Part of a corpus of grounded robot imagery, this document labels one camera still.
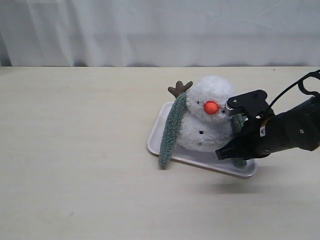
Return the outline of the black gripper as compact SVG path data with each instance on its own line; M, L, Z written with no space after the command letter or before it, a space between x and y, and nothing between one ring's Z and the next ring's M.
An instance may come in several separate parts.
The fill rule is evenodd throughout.
M215 150L219 160L265 158L290 149L290 117L287 113L275 115L267 120L246 123L241 132L222 147Z

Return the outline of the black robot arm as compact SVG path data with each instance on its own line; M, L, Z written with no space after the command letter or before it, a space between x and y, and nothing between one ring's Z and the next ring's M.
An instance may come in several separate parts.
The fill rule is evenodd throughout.
M278 115L245 121L241 131L215 154L219 160L248 160L294 148L312 152L319 147L320 97L317 95Z

